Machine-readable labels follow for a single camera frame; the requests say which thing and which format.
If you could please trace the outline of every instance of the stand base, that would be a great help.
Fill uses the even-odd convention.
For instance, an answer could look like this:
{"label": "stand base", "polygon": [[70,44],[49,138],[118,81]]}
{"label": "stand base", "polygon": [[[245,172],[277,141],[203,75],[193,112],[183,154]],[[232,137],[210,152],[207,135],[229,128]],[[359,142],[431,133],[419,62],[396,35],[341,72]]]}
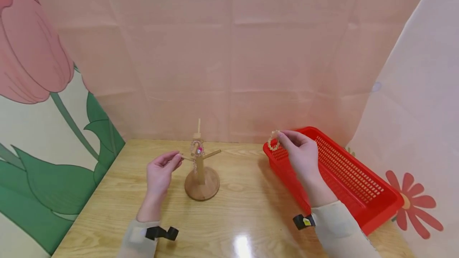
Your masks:
{"label": "stand base", "polygon": [[204,167],[205,184],[200,185],[197,174],[192,170],[185,179],[185,192],[197,201],[205,201],[214,197],[220,188],[220,177],[213,168]]}

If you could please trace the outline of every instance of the pink tulip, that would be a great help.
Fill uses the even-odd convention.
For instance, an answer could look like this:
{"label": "pink tulip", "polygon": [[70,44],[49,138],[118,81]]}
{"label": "pink tulip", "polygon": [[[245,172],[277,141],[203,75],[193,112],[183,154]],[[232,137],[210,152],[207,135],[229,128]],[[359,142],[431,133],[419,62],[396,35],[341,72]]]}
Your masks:
{"label": "pink tulip", "polygon": [[0,95],[24,104],[64,90],[73,61],[38,0],[0,0]]}

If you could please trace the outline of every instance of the wooden table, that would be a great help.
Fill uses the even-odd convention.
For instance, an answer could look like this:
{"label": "wooden table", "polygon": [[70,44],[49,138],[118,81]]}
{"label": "wooden table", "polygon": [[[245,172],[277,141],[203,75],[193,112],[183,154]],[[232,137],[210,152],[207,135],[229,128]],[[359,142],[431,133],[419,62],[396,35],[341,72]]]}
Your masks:
{"label": "wooden table", "polygon": [[[187,141],[130,140],[90,198],[55,258],[115,257],[146,189],[145,167],[170,151],[189,152]],[[177,228],[175,242],[159,239],[155,257],[327,257],[313,228],[298,231],[301,209],[272,173],[259,144],[205,143],[206,160],[221,179],[220,191],[204,202],[191,200],[184,180],[192,162],[175,171],[163,204],[162,227]],[[382,257],[414,257],[392,222],[369,236]]]}

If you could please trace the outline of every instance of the white sleeve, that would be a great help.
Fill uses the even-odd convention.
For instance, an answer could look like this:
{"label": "white sleeve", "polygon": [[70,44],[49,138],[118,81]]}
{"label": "white sleeve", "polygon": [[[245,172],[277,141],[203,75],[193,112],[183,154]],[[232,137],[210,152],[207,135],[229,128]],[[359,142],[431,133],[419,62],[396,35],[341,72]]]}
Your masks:
{"label": "white sleeve", "polygon": [[312,208],[312,215],[318,240],[330,258],[381,258],[341,201]]}
{"label": "white sleeve", "polygon": [[159,226],[159,221],[131,221],[124,235],[117,258],[152,258],[155,255],[158,239],[148,239],[145,234],[147,228],[157,226]]}

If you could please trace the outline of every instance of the red plastic basket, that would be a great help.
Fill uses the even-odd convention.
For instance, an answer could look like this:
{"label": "red plastic basket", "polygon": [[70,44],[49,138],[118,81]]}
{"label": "red plastic basket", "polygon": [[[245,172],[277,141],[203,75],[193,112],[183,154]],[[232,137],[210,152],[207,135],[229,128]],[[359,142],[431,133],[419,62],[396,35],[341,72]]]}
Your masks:
{"label": "red plastic basket", "polygon": [[[376,230],[403,206],[399,192],[317,128],[306,127],[297,131],[317,142],[318,167],[323,179],[347,206],[363,233],[368,235]],[[265,143],[263,151],[268,155],[274,173],[287,186],[305,214],[310,215],[308,196],[290,165],[287,150],[279,146],[271,151]]]}

